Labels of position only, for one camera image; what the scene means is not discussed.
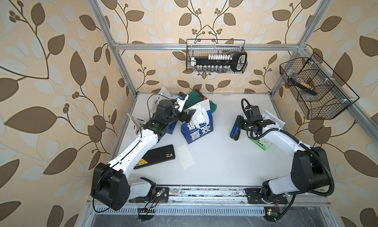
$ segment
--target tool holder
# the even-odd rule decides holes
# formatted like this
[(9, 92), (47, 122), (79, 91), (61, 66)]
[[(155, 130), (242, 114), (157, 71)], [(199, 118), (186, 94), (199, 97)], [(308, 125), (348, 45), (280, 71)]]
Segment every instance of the tool holder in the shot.
[(187, 39), (184, 73), (244, 73), (244, 44), (245, 40)]
[[(318, 54), (280, 64), (280, 74), (307, 119), (334, 119), (359, 99), (357, 93)], [(319, 64), (332, 70), (332, 77)]]

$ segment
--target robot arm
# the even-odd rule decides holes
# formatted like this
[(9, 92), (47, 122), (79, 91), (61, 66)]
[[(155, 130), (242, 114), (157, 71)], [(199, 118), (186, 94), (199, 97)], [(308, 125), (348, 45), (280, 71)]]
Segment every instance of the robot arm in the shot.
[(140, 137), (108, 164), (99, 163), (93, 172), (91, 196), (119, 210), (127, 200), (135, 197), (150, 198), (155, 183), (146, 178), (128, 182), (132, 169), (144, 154), (153, 147), (168, 131), (168, 126), (176, 120), (190, 122), (195, 110), (183, 112), (188, 95), (180, 92), (176, 100), (159, 102), (152, 118), (145, 123)]
[[(281, 148), (293, 159), (291, 173), (284, 177), (268, 180), (262, 184), (261, 198), (267, 203), (276, 200), (284, 194), (300, 194), (312, 192), (322, 196), (329, 196), (333, 192), (333, 178), (329, 171), (327, 155), (321, 147), (311, 147), (298, 141), (294, 136), (283, 131), (279, 125), (283, 122), (265, 111), (261, 115), (258, 106), (251, 106), (246, 99), (242, 99), (242, 109), (245, 117), (238, 116), (231, 138), (238, 140), (240, 130), (246, 130), (248, 137), (254, 140), (265, 137)], [(314, 189), (329, 185), (325, 193)]]

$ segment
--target wallpaper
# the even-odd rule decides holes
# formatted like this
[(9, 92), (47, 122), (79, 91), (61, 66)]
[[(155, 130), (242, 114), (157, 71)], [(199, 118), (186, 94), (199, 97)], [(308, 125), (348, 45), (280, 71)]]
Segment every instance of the wallpaper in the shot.
[(120, 43), (297, 43), (321, 0), (97, 0)]
[[(335, 0), (307, 45), (351, 85), (361, 97), (356, 103), (376, 122), (377, 4), (378, 0)], [(328, 198), (339, 223), (345, 227), (378, 226), (377, 145), (348, 111), (333, 120), (305, 119), (287, 87), (281, 88), (275, 101), (290, 133), (326, 150), (335, 179), (335, 191)]]
[(85, 0), (0, 0), (0, 226), (81, 218), (131, 101), (97, 26)]
[(205, 73), (186, 70), (186, 55), (179, 51), (125, 50), (126, 68), (139, 92), (254, 93), (269, 92), (279, 77), (279, 65), (288, 51), (247, 51), (248, 65), (240, 73)]

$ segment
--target metal vent grate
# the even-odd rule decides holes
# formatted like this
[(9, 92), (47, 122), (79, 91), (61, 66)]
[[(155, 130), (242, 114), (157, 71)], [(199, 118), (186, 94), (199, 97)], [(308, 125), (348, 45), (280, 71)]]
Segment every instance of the metal vent grate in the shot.
[[(115, 211), (109, 209), (102, 215), (136, 215), (138, 208), (144, 206), (123, 206), (120, 210)], [(99, 211), (105, 210), (107, 206), (101, 205)], [(264, 207), (198, 207), (198, 206), (158, 206), (152, 210), (156, 211), (156, 215), (162, 216), (264, 216)]]

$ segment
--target white table surface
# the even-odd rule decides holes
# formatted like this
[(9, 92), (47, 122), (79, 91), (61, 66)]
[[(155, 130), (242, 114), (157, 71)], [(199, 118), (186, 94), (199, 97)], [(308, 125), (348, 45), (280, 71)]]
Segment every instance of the white table surface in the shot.
[[(148, 120), (146, 101), (150, 95), (139, 94), (133, 116)], [(267, 110), (277, 116), (267, 94), (204, 95), (217, 105), (212, 114), (214, 131), (187, 144), (180, 130), (182, 123), (178, 121), (173, 134), (164, 135), (152, 148), (173, 144), (176, 152), (176, 148), (186, 144), (195, 164), (184, 169), (176, 153), (174, 160), (133, 170), (128, 180), (146, 177), (160, 185), (261, 186), (263, 181), (290, 173), (292, 158), (275, 144), (264, 151), (247, 137), (244, 130), (238, 141), (229, 136), (236, 117), (243, 115), (242, 98), (251, 105), (259, 106), (261, 113)], [(135, 140), (132, 131), (133, 124), (130, 122), (122, 146), (128, 146)]]

